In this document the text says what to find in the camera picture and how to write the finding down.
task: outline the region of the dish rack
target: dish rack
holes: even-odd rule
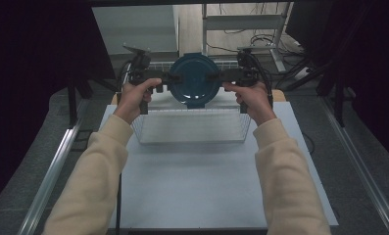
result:
[[[215,61],[220,70],[237,68],[237,61]],[[173,62],[151,63],[150,70],[169,71]],[[156,105],[157,94],[149,104],[146,116],[139,116],[133,123],[133,131],[141,144],[167,143],[225,143],[244,142],[250,124],[247,114],[240,114],[232,92],[223,88],[205,109],[187,110],[164,91],[169,105]]]

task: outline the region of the person's left hand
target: person's left hand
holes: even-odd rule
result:
[[[148,88],[155,87],[161,84],[161,82],[160,78],[149,78],[137,86],[127,82],[123,86],[121,101],[115,109],[114,115],[122,118],[128,124],[132,124],[141,113],[139,103],[141,103],[142,99],[148,103],[152,100]]]

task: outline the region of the beige sleeve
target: beige sleeve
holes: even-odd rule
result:
[[[260,125],[254,135],[268,234],[330,234],[307,161],[280,119]]]
[[[106,233],[132,133],[124,120],[111,115],[102,129],[90,136],[87,150],[46,221],[44,234]]]

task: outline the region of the human arm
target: human arm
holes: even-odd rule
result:
[[[268,234],[330,234],[307,161],[276,118],[265,86],[223,86],[236,92],[239,104],[248,105],[248,114],[258,125],[254,131],[259,147],[255,159]]]
[[[44,234],[106,233],[118,193],[119,175],[126,163],[126,144],[139,116],[139,103],[151,100],[147,88],[161,83],[149,79],[139,86],[126,84],[118,107],[89,139],[63,193],[48,217]]]

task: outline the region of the floor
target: floor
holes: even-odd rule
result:
[[[241,9],[246,14],[253,13],[255,7],[255,4],[243,4],[231,8],[223,4],[223,8],[228,14],[236,14],[236,9]],[[275,12],[275,7],[275,3],[267,4],[264,10]],[[210,8],[210,13],[212,11],[215,11],[216,14],[219,13],[219,5],[210,6]],[[260,11],[262,4],[256,8]],[[180,11],[180,52],[182,54],[198,52],[201,49],[201,37],[198,36],[200,27],[198,20],[196,20],[199,14],[201,14],[199,6],[185,6]],[[235,49],[239,45],[248,44],[252,35],[253,31],[234,34],[221,32],[219,35],[210,34],[208,41],[211,45]],[[282,40],[284,40],[288,50],[301,52],[302,49],[296,46],[293,43],[294,40],[288,35],[283,35]],[[218,49],[210,49],[209,53],[225,59],[233,56]],[[288,57],[284,59],[291,65],[301,60],[299,56],[285,55]],[[282,75],[276,75],[276,69],[270,55],[262,53],[260,60],[264,68],[273,73],[274,84],[276,84]],[[291,69],[293,66],[286,64],[286,67]],[[280,88],[293,81],[294,78],[288,78],[281,84]],[[305,133],[307,145],[313,152],[312,157],[318,174],[340,224],[338,227],[331,228],[332,234],[387,234],[387,228],[321,107],[320,98],[315,92],[317,83],[317,80],[313,80],[294,91],[285,92],[285,96],[293,107],[301,130]],[[110,104],[112,100],[112,91],[95,82],[91,82],[91,86],[94,95],[90,100],[80,132],[73,143],[73,149],[67,157],[56,187],[41,219],[38,221],[35,234],[41,233],[46,217],[60,195],[76,160],[85,148],[89,133],[97,131],[106,105]],[[66,90],[61,90],[52,96],[49,104],[50,111],[40,132],[25,155],[23,163],[0,196],[0,234],[15,234],[20,230],[25,214],[69,125],[67,98]],[[363,156],[366,166],[389,201],[388,153],[358,119],[350,101],[344,105],[344,122],[346,130]],[[261,234],[261,232],[239,231],[235,234]]]

